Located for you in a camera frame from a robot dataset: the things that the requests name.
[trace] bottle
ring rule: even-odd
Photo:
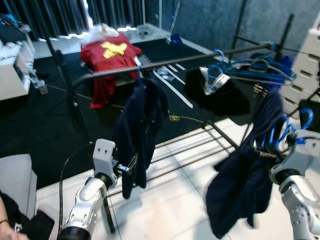
[[[41,93],[41,95],[47,94],[48,93],[48,88],[45,84],[45,81],[40,80],[38,83],[38,87],[39,87],[39,91]]]

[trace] gray chair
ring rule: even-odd
[[[0,190],[11,197],[29,219],[35,215],[37,175],[31,168],[29,154],[0,158]]]

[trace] black garment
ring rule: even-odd
[[[122,195],[128,199],[133,184],[146,187],[146,170],[155,150],[155,138],[168,117],[167,97],[158,82],[138,79],[113,133],[118,149],[117,160],[128,166],[137,154],[136,168],[131,175],[122,175]]]
[[[260,146],[264,134],[283,116],[281,96],[270,91],[253,116],[253,129],[248,137],[239,149],[215,166],[219,173],[208,187],[206,206],[217,238],[222,238],[241,218],[247,218],[253,227],[253,215],[267,209],[272,190],[271,161],[259,158],[253,144],[255,140]]]
[[[3,201],[10,227],[16,232],[26,234],[30,240],[49,239],[55,224],[51,218],[38,211],[33,218],[28,219],[19,211],[19,206],[11,197],[1,191],[0,197]]]
[[[199,69],[187,73],[184,92],[200,108],[212,111],[217,116],[235,116],[250,112],[248,99],[232,79],[211,95],[204,93],[204,86],[205,78]]]

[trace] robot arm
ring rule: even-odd
[[[91,239],[98,211],[102,208],[104,208],[103,212],[107,210],[104,206],[108,205],[108,189],[117,185],[121,173],[130,174],[137,163],[137,155],[135,155],[128,167],[122,166],[114,159],[114,150],[113,141],[105,139],[96,141],[93,152],[94,177],[89,178],[84,187],[76,193],[75,205],[66,219],[58,240]]]
[[[270,179],[279,185],[294,240],[315,240],[320,236],[320,196],[305,174],[307,169],[316,168],[320,175],[320,138],[316,132],[297,130],[293,139],[290,154],[270,170]]]

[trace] person's hand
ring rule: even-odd
[[[7,222],[0,224],[0,240],[29,240],[27,235],[15,232]]]

